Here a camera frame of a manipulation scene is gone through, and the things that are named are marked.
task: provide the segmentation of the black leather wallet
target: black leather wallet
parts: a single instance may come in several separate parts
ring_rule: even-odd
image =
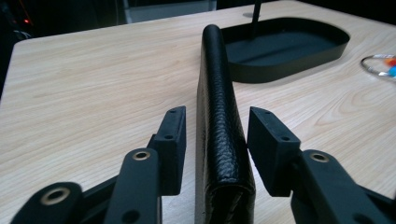
[[[195,223],[253,223],[255,184],[216,25],[203,33],[196,121]]]

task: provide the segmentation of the black tray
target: black tray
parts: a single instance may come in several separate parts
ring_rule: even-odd
[[[221,29],[233,81],[270,82],[341,57],[349,35],[330,24],[300,18]]]

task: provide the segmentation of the light wood grain surface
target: light wood grain surface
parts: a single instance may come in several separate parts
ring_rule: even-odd
[[[31,39],[13,51],[0,107],[0,223],[59,181],[89,189],[144,147],[166,110],[187,107],[181,194],[163,197],[164,223],[194,221],[196,88],[202,31],[249,23],[253,6]],[[266,84],[234,83],[245,132],[250,106],[273,111],[301,140],[339,160],[355,181],[396,192],[396,82],[360,59],[396,53],[396,28],[295,1],[262,5],[260,20],[300,17],[351,39],[342,57]],[[255,223],[293,223],[290,198],[271,198],[253,168]]]

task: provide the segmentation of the wooden table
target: wooden table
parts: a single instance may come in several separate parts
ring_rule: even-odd
[[[164,223],[193,223],[196,88],[205,26],[249,23],[253,6],[22,41],[0,108],[0,223],[37,190],[59,181],[89,189],[145,147],[166,110],[187,107],[182,192],[163,197]],[[254,105],[337,158],[360,185],[396,190],[396,82],[365,73],[360,59],[396,53],[396,27],[295,1],[264,4],[260,20],[301,17],[351,39],[339,60],[266,83],[234,83],[245,132]],[[253,168],[255,223],[293,223],[290,198],[271,198]]]

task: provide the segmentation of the textured leather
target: textured leather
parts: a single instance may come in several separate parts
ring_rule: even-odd
[[[255,184],[216,25],[203,33],[196,121],[195,223],[253,223]]]

